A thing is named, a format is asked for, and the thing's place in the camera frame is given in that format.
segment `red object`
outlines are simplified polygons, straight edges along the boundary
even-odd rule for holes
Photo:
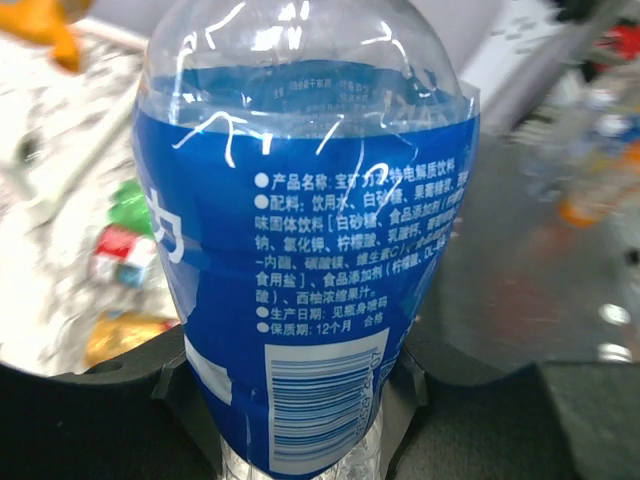
[[[137,234],[115,225],[109,225],[98,237],[94,254],[116,257],[121,263],[126,263],[126,259],[135,248],[137,240]]]
[[[167,331],[171,330],[173,327],[177,327],[178,325],[180,325],[180,320],[178,320],[177,318],[164,322],[164,328]]]
[[[614,27],[607,32],[605,38],[596,43],[596,46],[607,48],[631,62],[640,54],[640,28],[626,25]],[[598,70],[607,68],[606,65],[598,65]]]
[[[118,265],[146,269],[156,254],[153,240],[116,225],[109,225],[98,236],[91,259],[92,278],[110,282]]]

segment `clear plastic bottle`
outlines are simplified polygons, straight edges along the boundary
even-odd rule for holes
[[[475,158],[462,90],[407,0],[160,22],[133,146],[227,480],[378,478],[382,387]]]
[[[562,147],[560,142],[550,148],[540,147],[550,155],[553,149],[555,153],[546,159],[536,158],[539,175],[528,187],[530,194],[540,201],[556,200],[567,184],[594,163],[616,158],[625,145],[625,135],[632,127],[633,122],[627,116],[601,113],[586,131],[573,139],[565,138]]]
[[[560,116],[549,138],[539,146],[538,156],[530,165],[531,171],[551,168],[554,173],[560,173],[563,164],[571,163],[570,159],[574,157],[570,152],[567,155],[571,145],[580,143],[591,133],[610,109],[631,104],[634,95],[638,95],[638,67],[635,65],[615,68],[597,79],[585,88],[578,104]]]
[[[602,158],[601,151],[593,156],[589,170],[572,183],[560,204],[562,218],[578,227],[598,223],[640,189],[640,142],[620,158]]]

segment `black holder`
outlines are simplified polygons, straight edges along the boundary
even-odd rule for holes
[[[638,366],[546,364],[460,387],[416,375],[416,366],[437,361],[475,375],[486,366],[415,340],[418,354],[405,352],[390,380],[416,413],[387,478],[640,478]],[[180,327],[84,375],[41,378],[0,365],[0,379],[0,478],[211,480],[220,471],[218,434]],[[397,414],[385,405],[390,423]]]
[[[593,14],[602,0],[554,0],[561,7],[556,20],[559,22],[585,22],[593,17]]]

